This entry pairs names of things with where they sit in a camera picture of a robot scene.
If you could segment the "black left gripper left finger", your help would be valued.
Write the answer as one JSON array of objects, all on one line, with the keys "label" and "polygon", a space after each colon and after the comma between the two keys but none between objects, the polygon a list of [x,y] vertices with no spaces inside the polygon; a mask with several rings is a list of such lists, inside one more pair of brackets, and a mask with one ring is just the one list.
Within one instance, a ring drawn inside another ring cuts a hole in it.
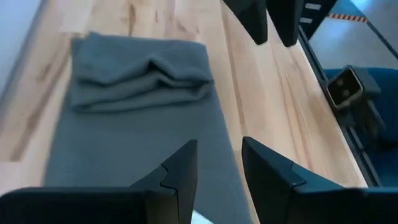
[{"label": "black left gripper left finger", "polygon": [[27,187],[0,196],[0,224],[191,224],[198,180],[190,140],[129,187]]}]

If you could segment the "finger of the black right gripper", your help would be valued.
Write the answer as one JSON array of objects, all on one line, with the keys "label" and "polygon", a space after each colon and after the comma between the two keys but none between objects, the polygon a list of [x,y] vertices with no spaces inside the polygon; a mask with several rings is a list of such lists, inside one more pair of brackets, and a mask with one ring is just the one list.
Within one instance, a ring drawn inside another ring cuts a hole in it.
[{"label": "finger of the black right gripper", "polygon": [[267,42],[266,0],[222,0],[243,25],[252,40]]},{"label": "finger of the black right gripper", "polygon": [[285,47],[296,44],[303,0],[267,0],[267,10]]}]

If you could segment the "black aluminium table frame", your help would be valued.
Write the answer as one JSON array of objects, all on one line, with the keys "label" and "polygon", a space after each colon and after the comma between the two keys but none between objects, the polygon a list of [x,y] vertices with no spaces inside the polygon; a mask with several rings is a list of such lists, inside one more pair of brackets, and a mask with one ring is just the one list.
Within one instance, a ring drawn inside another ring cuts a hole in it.
[{"label": "black aluminium table frame", "polygon": [[379,145],[379,134],[386,125],[374,105],[374,98],[351,105],[343,110],[334,109],[326,92],[327,83],[331,78],[328,78],[324,69],[322,69],[315,52],[309,44],[309,39],[307,39],[301,26],[298,32],[298,39],[303,45],[310,66],[315,72],[315,76],[326,96],[326,100],[343,131],[343,136],[348,141],[349,148],[354,155],[355,161],[359,165],[359,169],[366,183],[369,186],[381,187],[382,182],[371,163],[369,153]]}]

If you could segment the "orange black striped tape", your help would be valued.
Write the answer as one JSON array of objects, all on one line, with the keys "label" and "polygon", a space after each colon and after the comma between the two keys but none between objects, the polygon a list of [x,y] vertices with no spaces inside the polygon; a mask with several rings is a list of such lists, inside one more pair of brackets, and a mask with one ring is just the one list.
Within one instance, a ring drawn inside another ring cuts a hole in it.
[{"label": "orange black striped tape", "polygon": [[336,14],[336,13],[329,13],[328,18],[330,19],[339,19],[339,20],[346,20],[346,21],[353,21],[353,22],[361,22],[367,23],[368,19],[364,16],[356,16],[356,15],[348,15],[348,14]]}]

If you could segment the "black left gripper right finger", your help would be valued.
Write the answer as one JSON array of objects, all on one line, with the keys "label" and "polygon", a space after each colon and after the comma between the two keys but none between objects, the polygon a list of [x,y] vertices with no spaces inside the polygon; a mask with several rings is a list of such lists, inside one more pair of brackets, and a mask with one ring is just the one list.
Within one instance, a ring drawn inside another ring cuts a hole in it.
[{"label": "black left gripper right finger", "polygon": [[261,224],[398,224],[398,188],[347,188],[243,138],[247,185]]}]

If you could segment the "black slotted rack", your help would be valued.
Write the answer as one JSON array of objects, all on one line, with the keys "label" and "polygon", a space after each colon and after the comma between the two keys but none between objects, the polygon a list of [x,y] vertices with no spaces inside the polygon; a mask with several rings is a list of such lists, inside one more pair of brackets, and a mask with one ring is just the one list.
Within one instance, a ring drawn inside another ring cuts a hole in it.
[{"label": "black slotted rack", "polygon": [[336,2],[337,0],[304,0],[300,26],[307,39],[312,37]]}]

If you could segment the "dark grey towel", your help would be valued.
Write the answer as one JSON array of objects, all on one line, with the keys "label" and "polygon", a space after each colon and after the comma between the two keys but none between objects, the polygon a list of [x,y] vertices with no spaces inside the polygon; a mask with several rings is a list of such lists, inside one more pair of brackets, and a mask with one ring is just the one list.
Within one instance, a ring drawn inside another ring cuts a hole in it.
[{"label": "dark grey towel", "polygon": [[195,210],[214,224],[252,224],[203,44],[92,32],[71,50],[45,185],[132,184],[193,139]]}]

